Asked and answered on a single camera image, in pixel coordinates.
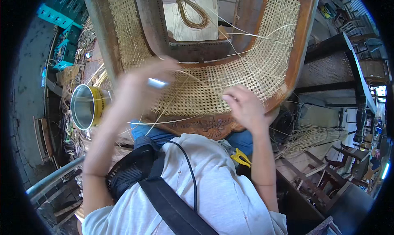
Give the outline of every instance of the black cable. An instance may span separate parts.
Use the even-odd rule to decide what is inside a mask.
[[[174,141],[170,141],[170,140],[165,140],[165,142],[169,142],[169,143],[173,143],[173,144],[177,145],[180,148],[180,150],[182,150],[183,154],[186,157],[186,161],[188,162],[190,173],[191,173],[191,178],[193,179],[193,185],[194,185],[194,212],[198,213],[198,211],[197,211],[198,210],[198,208],[197,208],[197,183],[196,183],[196,178],[194,177],[193,169],[191,168],[191,165],[190,165],[188,155],[186,154],[186,152],[182,148],[182,146],[180,146],[178,143],[175,143]]]

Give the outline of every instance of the blue jeans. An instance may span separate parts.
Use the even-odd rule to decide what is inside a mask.
[[[131,122],[138,123],[139,120],[132,120]],[[131,131],[134,139],[138,137],[145,136],[145,134],[149,131],[150,125],[138,125],[135,129]],[[161,148],[166,142],[165,140],[171,140],[176,136],[172,133],[166,132],[164,130],[158,128],[152,128],[149,133],[149,137],[153,140],[153,142]],[[225,138],[232,147],[240,149],[245,155],[250,155],[253,152],[253,143],[252,143],[252,134],[245,130],[241,133],[231,133],[229,136]]]

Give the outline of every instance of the corrugated metal roof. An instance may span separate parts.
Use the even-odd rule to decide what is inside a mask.
[[[362,15],[367,16],[369,22],[371,23],[371,26],[373,28],[373,31],[376,34],[379,34],[379,32],[377,31],[375,22],[373,20],[372,15],[369,13],[369,11],[367,10],[367,8],[365,7],[365,5],[363,4],[363,2],[361,0],[349,0],[351,1],[350,6],[352,7],[351,11],[355,11],[358,10],[357,12],[353,13],[355,18],[360,18]]]

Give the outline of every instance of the plastic water bottle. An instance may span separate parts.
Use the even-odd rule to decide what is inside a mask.
[[[44,67],[44,71],[42,72],[41,87],[45,86],[45,79],[46,78],[47,78],[47,67]]]

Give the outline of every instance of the yellow clip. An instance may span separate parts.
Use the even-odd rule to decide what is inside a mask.
[[[240,151],[238,148],[237,148],[237,150],[236,150],[235,155],[232,155],[232,156],[230,156],[230,157],[231,157],[231,159],[233,159],[233,160],[236,161],[237,163],[242,164],[242,165],[245,165],[245,166],[248,166],[248,167],[250,167],[250,164],[252,164],[251,161],[248,159],[248,157],[247,157],[242,151]]]

